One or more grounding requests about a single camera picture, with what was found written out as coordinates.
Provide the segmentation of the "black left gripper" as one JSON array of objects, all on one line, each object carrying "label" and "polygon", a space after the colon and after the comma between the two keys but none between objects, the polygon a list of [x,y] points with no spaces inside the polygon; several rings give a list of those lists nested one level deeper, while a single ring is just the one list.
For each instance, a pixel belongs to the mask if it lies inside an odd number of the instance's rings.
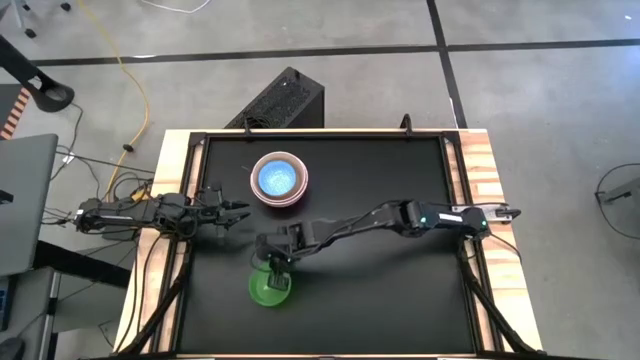
[{"label": "black left gripper", "polygon": [[197,216],[198,230],[203,230],[207,236],[213,239],[223,239],[225,236],[223,227],[230,228],[250,216],[249,212],[223,215],[224,209],[236,210],[249,206],[243,201],[223,200],[222,185],[217,181],[196,192],[196,202],[201,206]]}]

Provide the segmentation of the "grey side cabinet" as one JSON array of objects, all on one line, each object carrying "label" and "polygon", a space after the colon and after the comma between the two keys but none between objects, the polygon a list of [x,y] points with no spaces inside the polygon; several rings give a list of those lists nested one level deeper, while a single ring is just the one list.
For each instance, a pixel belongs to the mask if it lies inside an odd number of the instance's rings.
[{"label": "grey side cabinet", "polygon": [[54,360],[58,334],[53,330],[60,276],[49,268],[15,276],[8,327],[0,344],[20,338],[21,360]]}]

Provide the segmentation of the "small green bowl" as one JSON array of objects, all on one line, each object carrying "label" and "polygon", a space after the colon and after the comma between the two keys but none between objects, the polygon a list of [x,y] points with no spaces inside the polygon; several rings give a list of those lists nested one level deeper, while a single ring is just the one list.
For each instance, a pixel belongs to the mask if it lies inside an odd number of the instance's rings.
[{"label": "small green bowl", "polygon": [[264,307],[276,307],[289,296],[289,291],[271,289],[267,286],[269,273],[273,271],[269,263],[257,265],[249,277],[248,290],[251,299]]}]

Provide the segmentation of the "black table mat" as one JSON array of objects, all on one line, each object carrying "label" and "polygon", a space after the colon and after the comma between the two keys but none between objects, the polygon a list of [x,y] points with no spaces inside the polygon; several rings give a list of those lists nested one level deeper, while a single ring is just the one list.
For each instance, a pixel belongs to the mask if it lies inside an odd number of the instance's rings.
[{"label": "black table mat", "polygon": [[[250,171],[286,151],[306,165],[309,187],[285,209],[262,204]],[[260,233],[300,220],[359,216],[397,199],[445,203],[441,142],[422,139],[278,139],[208,142],[204,181],[246,203],[222,241],[195,245],[178,350],[182,354],[462,354],[474,349],[455,235],[419,239],[371,231],[300,261],[276,307],[249,294]]]}]

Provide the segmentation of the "grey stand foot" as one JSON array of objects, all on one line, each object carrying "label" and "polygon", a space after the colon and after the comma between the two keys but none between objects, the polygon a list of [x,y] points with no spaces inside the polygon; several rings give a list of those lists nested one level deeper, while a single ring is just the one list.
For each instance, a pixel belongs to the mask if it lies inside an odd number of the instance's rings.
[{"label": "grey stand foot", "polygon": [[640,178],[630,180],[598,195],[599,202],[604,204],[612,204],[623,198],[631,198],[640,207]]}]

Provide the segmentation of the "orange striped panel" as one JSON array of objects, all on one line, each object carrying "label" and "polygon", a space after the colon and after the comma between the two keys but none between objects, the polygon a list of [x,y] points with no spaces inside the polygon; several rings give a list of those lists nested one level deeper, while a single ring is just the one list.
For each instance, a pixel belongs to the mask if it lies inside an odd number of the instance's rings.
[{"label": "orange striped panel", "polygon": [[13,137],[29,99],[21,85],[0,84],[0,141]]}]

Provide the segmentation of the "black computer tower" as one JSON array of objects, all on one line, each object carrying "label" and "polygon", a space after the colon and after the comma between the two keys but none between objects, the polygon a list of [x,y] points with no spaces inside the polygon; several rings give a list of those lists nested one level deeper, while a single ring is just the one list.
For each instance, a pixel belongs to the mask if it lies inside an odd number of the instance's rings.
[{"label": "black computer tower", "polygon": [[285,68],[225,129],[323,128],[325,87]]}]

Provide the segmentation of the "office chair base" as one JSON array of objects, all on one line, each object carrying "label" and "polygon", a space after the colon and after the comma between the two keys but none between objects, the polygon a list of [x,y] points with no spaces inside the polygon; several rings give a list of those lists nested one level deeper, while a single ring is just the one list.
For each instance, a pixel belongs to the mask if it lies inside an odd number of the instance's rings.
[{"label": "office chair base", "polygon": [[20,31],[29,39],[65,24],[72,12],[71,0],[8,0]]}]

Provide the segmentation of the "small blue bowl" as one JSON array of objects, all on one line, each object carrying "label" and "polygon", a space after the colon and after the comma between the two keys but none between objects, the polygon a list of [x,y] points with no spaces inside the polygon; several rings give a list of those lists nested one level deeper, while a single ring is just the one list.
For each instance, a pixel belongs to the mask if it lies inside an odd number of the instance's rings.
[{"label": "small blue bowl", "polygon": [[296,170],[283,160],[269,161],[258,172],[260,190],[271,197],[285,195],[294,189],[296,183]]}]

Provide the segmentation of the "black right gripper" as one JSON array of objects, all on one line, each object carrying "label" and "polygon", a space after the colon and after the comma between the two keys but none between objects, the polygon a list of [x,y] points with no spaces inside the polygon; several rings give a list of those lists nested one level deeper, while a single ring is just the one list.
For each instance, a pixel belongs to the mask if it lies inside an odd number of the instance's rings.
[{"label": "black right gripper", "polygon": [[305,256],[306,243],[301,225],[280,227],[275,233],[256,236],[255,251],[259,260],[268,263],[271,272],[267,286],[271,289],[289,291],[293,265]]}]

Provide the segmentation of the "black metal table frame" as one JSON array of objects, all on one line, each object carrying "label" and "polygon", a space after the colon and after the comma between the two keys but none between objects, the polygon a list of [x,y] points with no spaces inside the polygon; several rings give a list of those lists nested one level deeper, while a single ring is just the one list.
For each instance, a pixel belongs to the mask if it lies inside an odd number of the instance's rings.
[{"label": "black metal table frame", "polygon": [[[204,158],[202,129],[166,131],[155,170],[153,194],[173,192],[180,186],[179,169],[188,169],[187,189],[193,191]],[[453,201],[503,200],[503,191],[489,135],[484,129],[438,129],[445,145],[445,163],[451,178]],[[511,225],[493,222],[492,234],[483,244],[466,245],[470,266],[485,293],[496,304],[510,326],[528,345],[542,347],[522,264],[517,255]],[[127,288],[115,348],[133,341],[136,324],[145,324],[158,307],[163,280],[173,280],[185,261],[184,248],[172,248],[154,230],[143,231],[136,251],[133,275]]]}]

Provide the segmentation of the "grey laptop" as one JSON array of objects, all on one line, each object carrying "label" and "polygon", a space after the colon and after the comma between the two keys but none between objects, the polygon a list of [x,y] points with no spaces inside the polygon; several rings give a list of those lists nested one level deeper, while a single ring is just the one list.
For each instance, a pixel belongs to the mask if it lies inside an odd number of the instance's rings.
[{"label": "grey laptop", "polygon": [[0,141],[0,277],[32,267],[40,234],[58,136],[43,134]]}]

